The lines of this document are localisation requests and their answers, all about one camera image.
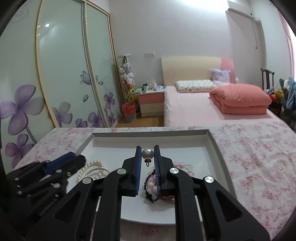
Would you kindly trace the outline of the silver bangle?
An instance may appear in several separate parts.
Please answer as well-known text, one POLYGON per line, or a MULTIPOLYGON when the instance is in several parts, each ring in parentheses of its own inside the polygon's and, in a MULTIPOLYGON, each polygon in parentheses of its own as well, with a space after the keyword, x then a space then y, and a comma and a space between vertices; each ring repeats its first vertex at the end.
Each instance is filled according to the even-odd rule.
POLYGON ((95 168, 86 173, 85 177, 90 177, 93 180, 105 178, 110 172, 105 168, 95 168))

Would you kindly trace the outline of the large pearl earring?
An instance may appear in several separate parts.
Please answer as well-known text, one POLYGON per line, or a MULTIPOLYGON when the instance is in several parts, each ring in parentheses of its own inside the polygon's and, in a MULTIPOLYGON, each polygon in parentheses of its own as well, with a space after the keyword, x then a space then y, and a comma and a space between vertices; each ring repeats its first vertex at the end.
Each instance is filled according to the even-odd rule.
POLYGON ((154 151, 152 149, 143 149, 142 158, 144 159, 146 166, 149 167, 154 158, 154 151))

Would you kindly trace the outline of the grey cardboard tray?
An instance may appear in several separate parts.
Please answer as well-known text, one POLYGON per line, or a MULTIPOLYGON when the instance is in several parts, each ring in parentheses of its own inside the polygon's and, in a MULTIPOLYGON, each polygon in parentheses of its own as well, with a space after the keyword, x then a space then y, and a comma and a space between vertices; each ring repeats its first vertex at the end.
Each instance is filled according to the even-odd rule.
MULTIPOLYGON (((188 165, 194 177, 212 176, 232 195, 234 187, 225 161, 209 130, 180 132, 93 133, 79 145, 77 154, 86 162, 102 161, 104 168, 113 171, 120 168, 125 159, 135 155, 137 146, 152 149, 159 145, 162 156, 175 163, 188 165)), ((148 225, 175 224, 173 202, 158 200, 151 203, 145 198, 144 182, 153 164, 142 163, 137 197, 123 197, 121 218, 148 225)))

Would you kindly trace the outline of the pink floral bedspread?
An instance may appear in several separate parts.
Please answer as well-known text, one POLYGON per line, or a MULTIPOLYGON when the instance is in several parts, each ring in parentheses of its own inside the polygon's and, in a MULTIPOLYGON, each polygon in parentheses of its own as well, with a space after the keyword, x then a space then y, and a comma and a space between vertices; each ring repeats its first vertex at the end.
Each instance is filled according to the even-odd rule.
MULTIPOLYGON (((191 131, 208 129, 226 162, 238 201, 268 231, 284 240, 295 209, 295 132, 283 121, 217 126, 149 128, 55 128, 43 137, 15 169, 34 161, 54 160, 76 152, 92 133, 191 131)), ((176 240, 175 228, 121 222, 120 240, 176 240)))

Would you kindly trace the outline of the red waste basket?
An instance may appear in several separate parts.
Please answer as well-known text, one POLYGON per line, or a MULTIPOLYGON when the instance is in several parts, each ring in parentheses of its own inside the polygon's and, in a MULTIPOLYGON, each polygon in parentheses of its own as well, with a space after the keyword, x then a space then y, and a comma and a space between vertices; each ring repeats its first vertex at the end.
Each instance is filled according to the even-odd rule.
POLYGON ((126 121, 134 121, 137 119, 137 105, 135 102, 127 102, 121 107, 126 121))

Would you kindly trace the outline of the pink bedside table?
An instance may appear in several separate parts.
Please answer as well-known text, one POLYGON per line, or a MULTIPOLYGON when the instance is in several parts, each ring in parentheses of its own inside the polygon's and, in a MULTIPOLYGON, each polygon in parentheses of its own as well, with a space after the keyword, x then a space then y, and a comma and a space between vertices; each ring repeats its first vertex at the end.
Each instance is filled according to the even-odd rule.
POLYGON ((140 113, 143 118, 164 115, 164 89, 149 90, 137 94, 140 113))

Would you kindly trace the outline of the white mug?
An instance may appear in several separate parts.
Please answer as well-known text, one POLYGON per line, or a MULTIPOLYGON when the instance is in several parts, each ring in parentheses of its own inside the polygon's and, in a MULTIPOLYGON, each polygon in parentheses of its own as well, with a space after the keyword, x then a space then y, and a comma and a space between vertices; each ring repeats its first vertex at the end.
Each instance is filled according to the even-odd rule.
POLYGON ((143 92, 147 92, 148 90, 149 90, 149 84, 144 84, 143 86, 142 86, 142 90, 143 90, 143 92))

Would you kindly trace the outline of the floral sliding wardrobe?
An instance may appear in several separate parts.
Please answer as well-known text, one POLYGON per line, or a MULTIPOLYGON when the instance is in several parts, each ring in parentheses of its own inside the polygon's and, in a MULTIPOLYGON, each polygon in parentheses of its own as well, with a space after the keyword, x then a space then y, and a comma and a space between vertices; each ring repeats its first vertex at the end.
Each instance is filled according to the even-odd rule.
POLYGON ((110 128, 120 94, 108 1, 21 1, 1 33, 6 172, 54 128, 110 128))

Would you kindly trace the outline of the floral white pillow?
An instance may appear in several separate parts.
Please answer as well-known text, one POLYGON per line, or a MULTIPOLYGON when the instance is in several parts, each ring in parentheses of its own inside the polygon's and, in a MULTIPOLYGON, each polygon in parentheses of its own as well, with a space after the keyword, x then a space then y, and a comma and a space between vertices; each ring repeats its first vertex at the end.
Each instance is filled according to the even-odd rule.
POLYGON ((179 93, 210 92, 217 85, 212 80, 179 80, 176 89, 179 93))

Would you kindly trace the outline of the folded coral quilt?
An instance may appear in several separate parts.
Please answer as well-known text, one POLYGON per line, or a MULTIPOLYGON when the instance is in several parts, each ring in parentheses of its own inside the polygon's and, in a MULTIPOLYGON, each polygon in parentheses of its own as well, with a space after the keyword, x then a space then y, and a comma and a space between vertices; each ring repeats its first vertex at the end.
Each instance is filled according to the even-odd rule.
POLYGON ((272 100, 260 87, 251 84, 219 86, 209 92, 223 114, 263 115, 272 100))

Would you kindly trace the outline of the blue plush clothing pile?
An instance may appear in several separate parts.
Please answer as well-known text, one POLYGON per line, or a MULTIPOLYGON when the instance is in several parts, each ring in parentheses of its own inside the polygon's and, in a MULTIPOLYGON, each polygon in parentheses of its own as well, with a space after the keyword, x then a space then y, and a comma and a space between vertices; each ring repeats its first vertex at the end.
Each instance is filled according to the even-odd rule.
POLYGON ((280 87, 284 98, 281 103, 285 109, 293 109, 295 107, 295 80, 289 77, 286 80, 280 79, 280 87))

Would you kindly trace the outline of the purple patterned pillow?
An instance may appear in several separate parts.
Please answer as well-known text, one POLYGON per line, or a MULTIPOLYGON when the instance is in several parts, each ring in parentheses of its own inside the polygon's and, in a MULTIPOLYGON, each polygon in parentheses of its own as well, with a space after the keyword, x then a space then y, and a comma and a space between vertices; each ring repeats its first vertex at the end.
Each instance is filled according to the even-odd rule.
POLYGON ((230 70, 220 70, 220 69, 210 69, 211 79, 218 85, 229 85, 231 83, 231 71, 230 70))

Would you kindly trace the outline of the dark wooden chair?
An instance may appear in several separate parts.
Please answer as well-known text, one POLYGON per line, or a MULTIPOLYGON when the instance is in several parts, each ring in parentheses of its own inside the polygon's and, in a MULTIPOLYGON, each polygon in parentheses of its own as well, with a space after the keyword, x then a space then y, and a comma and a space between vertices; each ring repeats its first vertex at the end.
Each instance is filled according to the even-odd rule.
POLYGON ((267 90, 274 87, 274 75, 273 71, 268 69, 260 69, 261 70, 261 77, 262 77, 262 89, 267 90))

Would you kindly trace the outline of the pink curtain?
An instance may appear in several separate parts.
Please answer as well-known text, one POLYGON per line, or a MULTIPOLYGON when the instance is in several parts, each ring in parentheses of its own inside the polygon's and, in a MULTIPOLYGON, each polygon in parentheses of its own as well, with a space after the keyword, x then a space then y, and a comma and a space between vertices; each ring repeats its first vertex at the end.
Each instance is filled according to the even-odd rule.
POLYGON ((281 23, 283 26, 285 37, 287 39, 288 50, 290 53, 291 77, 293 78, 293 80, 295 80, 295 34, 279 10, 278 10, 278 14, 280 16, 280 20, 281 20, 281 23))

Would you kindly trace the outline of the wall power socket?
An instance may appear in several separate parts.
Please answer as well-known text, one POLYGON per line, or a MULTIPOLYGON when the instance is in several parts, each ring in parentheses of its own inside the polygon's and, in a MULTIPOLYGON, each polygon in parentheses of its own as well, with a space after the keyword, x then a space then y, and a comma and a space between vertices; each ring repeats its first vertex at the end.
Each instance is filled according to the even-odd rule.
POLYGON ((145 53, 145 57, 154 57, 155 56, 155 53, 145 53))

